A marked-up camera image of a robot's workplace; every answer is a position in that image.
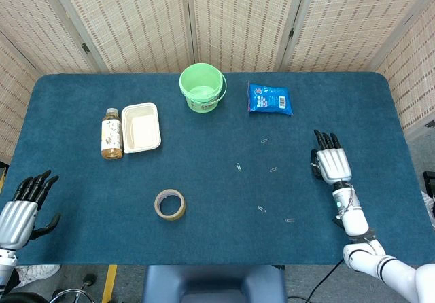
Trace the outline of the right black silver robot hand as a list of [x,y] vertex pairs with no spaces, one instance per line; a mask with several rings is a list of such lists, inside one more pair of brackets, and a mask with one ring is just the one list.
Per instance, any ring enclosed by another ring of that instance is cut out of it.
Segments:
[[319,149],[311,150],[311,170],[315,177],[329,185],[350,181],[351,169],[345,150],[334,133],[320,132],[315,129]]

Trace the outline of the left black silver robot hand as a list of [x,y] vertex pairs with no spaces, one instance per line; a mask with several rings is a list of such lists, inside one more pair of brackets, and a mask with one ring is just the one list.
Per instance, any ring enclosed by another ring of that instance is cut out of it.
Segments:
[[36,177],[27,177],[17,187],[13,198],[1,212],[1,249],[17,251],[30,240],[45,236],[57,227],[61,214],[57,213],[50,223],[36,228],[35,222],[51,187],[59,176],[51,176],[47,170]]

